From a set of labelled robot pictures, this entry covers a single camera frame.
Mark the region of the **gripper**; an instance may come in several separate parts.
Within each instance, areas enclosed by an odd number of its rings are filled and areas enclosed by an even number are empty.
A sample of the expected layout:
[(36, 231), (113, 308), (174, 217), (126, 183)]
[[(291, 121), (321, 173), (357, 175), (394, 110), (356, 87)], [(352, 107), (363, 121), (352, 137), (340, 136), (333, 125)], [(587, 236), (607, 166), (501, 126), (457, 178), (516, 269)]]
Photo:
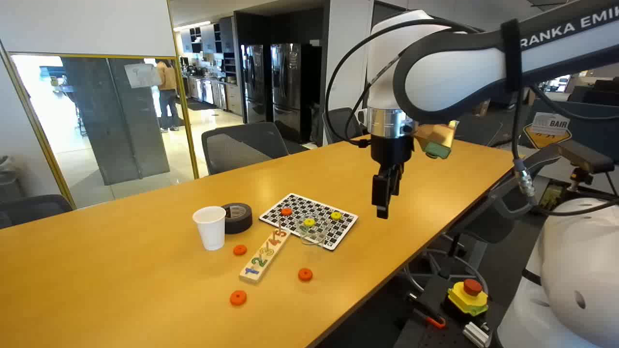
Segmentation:
[(400, 181), (404, 174), (403, 163), (411, 159), (413, 151), (414, 140), (411, 136), (387, 138), (371, 135), (371, 158), (379, 165), (386, 166), (380, 167), (372, 181), (371, 202), (376, 207), (378, 218), (388, 218), (390, 197), (399, 195)]

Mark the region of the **clear plastic cup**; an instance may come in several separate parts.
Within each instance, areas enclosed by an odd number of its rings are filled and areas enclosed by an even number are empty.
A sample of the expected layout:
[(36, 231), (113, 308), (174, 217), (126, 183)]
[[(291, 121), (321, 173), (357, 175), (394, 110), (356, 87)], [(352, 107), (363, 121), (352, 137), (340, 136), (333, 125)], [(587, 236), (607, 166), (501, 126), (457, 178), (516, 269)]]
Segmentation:
[[(303, 220), (306, 218), (313, 218), (316, 221), (315, 225), (311, 228), (303, 226)], [(322, 245), (331, 228), (331, 218), (321, 215), (303, 215), (297, 218), (296, 227), (298, 236), (304, 245)]]

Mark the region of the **white paper cup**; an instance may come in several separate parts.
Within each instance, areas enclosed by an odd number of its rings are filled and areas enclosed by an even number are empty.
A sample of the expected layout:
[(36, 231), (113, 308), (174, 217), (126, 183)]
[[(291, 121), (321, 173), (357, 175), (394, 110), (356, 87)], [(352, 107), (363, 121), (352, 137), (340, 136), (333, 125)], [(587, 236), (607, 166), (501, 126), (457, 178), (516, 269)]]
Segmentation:
[(225, 244), (225, 217), (226, 211), (221, 206), (203, 207), (194, 212), (192, 219), (205, 250), (221, 249)]

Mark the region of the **black white checkered board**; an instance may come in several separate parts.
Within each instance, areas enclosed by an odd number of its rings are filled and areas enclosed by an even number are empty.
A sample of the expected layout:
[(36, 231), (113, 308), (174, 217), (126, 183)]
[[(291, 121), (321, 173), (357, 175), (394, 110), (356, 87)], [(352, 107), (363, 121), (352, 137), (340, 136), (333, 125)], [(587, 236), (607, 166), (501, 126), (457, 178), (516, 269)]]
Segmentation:
[[(285, 207), (289, 207), (293, 210), (291, 216), (285, 217), (280, 215), (280, 210)], [(298, 236), (298, 232), (296, 231), (297, 218), (303, 215), (330, 216), (334, 211), (339, 211), (342, 214), (342, 218), (338, 221), (331, 220), (331, 228), (326, 234), (325, 241), (322, 245), (319, 245), (324, 249), (334, 251), (358, 220), (356, 214), (319, 201), (310, 200), (305, 196), (290, 193), (271, 208), (260, 214), (259, 220), (269, 223), (276, 228), (281, 227), (287, 229), (292, 235)]]

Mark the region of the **yellow red emergency stop button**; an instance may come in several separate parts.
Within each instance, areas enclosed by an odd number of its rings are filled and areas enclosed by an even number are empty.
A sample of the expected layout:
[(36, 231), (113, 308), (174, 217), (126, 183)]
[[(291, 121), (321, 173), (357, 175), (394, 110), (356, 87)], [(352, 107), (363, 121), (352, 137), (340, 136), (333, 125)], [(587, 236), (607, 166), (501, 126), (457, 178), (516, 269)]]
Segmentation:
[(465, 279), (447, 289), (447, 299), (462, 314), (477, 317), (488, 311), (488, 294), (480, 282)]

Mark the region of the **wooden number peg board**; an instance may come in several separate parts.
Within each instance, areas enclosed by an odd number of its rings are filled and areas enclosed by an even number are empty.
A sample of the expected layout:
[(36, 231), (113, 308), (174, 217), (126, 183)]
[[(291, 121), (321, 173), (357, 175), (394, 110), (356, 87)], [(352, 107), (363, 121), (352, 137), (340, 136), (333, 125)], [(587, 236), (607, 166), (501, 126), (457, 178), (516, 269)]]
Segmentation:
[(254, 283), (261, 280), (291, 235), (287, 229), (274, 229), (241, 269), (239, 279)]

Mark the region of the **row of steel refrigerators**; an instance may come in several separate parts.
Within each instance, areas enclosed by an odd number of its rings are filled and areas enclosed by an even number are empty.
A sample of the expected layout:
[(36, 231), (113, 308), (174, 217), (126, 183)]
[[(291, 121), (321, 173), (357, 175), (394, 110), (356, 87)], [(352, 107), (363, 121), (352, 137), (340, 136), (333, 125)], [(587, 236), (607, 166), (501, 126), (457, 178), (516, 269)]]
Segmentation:
[(246, 123), (272, 122), (284, 139), (307, 143), (320, 99), (322, 48), (247, 45), (242, 58)]

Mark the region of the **black tape roll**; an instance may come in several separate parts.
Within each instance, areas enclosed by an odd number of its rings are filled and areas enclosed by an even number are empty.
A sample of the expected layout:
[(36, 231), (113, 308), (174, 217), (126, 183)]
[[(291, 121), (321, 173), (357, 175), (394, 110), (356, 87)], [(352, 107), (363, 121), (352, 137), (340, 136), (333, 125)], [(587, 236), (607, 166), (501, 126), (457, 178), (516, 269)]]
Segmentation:
[(253, 222), (252, 209), (245, 203), (226, 203), (222, 206), (225, 210), (225, 234), (235, 235), (247, 231)]

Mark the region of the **yellow diamond sign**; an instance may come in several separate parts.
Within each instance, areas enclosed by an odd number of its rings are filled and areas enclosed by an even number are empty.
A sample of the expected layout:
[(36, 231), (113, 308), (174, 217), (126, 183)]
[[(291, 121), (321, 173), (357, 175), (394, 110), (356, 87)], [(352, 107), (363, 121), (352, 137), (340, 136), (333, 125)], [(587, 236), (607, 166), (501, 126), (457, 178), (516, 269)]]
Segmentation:
[(524, 134), (534, 148), (544, 148), (572, 138), (570, 120), (558, 113), (535, 112), (524, 126)]

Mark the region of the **kitchen cabinets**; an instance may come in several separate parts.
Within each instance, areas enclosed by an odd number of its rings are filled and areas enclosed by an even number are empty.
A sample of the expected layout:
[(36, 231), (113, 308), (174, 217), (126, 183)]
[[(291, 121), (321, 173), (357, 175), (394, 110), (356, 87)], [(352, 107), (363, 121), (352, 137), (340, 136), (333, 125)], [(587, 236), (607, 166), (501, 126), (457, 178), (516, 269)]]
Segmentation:
[(243, 116), (240, 88), (241, 68), (233, 17), (219, 18), (177, 31), (180, 51), (188, 64), (185, 74), (192, 77), (189, 91), (195, 99), (218, 105)]

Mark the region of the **person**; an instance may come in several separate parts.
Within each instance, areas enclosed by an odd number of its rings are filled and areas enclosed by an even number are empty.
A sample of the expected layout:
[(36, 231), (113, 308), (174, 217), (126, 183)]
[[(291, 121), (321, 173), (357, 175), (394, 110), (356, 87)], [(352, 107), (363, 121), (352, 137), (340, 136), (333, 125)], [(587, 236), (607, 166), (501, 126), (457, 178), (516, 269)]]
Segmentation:
[(178, 131), (179, 115), (176, 106), (177, 78), (172, 64), (165, 59), (156, 59), (156, 68), (161, 83), (158, 85), (161, 109), (161, 133)]

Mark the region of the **paper sheet on glass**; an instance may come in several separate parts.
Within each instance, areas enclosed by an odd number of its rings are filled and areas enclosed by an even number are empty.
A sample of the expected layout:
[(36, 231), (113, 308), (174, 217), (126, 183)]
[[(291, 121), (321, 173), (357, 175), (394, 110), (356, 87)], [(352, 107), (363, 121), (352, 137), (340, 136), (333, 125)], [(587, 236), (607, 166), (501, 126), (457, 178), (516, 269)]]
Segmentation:
[(157, 66), (147, 63), (124, 66), (131, 88), (144, 88), (162, 84)]

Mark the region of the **gold framed glass panel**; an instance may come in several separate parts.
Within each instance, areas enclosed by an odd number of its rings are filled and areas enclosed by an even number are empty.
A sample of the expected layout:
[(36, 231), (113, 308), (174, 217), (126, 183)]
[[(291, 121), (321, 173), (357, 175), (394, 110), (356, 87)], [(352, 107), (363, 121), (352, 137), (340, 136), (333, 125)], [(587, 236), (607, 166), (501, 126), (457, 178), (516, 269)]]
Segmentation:
[[(198, 178), (179, 57), (10, 51), (9, 77), (60, 193), (86, 208)], [(161, 133), (158, 86), (131, 88), (124, 66), (168, 60), (177, 131)]]

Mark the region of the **red handled tool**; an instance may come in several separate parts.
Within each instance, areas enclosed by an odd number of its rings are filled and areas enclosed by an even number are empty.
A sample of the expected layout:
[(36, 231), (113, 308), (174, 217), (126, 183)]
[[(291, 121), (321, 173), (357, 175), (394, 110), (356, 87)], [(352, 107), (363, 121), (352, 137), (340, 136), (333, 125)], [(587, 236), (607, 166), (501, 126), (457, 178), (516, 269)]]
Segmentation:
[(442, 317), (438, 317), (438, 319), (435, 319), (435, 317), (432, 317), (430, 315), (427, 315), (425, 313), (423, 313), (422, 311), (418, 310), (418, 309), (413, 309), (413, 312), (423, 321), (426, 322), (426, 324), (429, 324), (435, 328), (437, 328), (438, 330), (443, 330), (446, 327), (446, 320), (443, 319)]

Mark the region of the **silver metal bracket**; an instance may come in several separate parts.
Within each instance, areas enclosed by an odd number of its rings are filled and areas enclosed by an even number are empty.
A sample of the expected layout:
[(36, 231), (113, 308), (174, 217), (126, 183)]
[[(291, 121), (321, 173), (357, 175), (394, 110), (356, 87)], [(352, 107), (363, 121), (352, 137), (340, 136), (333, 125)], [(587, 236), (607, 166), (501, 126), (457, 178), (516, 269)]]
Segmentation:
[(462, 333), (477, 348), (489, 348), (491, 345), (492, 332), (486, 322), (480, 327), (474, 322), (469, 322), (464, 326)]

